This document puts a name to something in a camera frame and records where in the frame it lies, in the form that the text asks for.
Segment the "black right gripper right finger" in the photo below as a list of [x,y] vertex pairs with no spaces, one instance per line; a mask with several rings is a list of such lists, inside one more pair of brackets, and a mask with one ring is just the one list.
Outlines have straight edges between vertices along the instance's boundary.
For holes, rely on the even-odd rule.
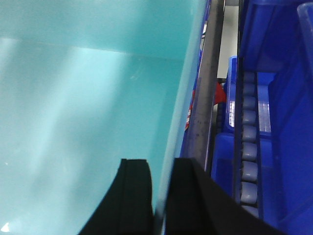
[[279,235],[251,215],[191,158],[176,158],[166,203],[167,235]]

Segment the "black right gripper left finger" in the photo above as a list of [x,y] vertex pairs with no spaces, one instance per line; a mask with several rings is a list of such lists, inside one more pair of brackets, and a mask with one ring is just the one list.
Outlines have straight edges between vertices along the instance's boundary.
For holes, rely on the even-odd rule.
[[151,235],[152,179],[144,159],[122,159],[106,195],[81,235]]

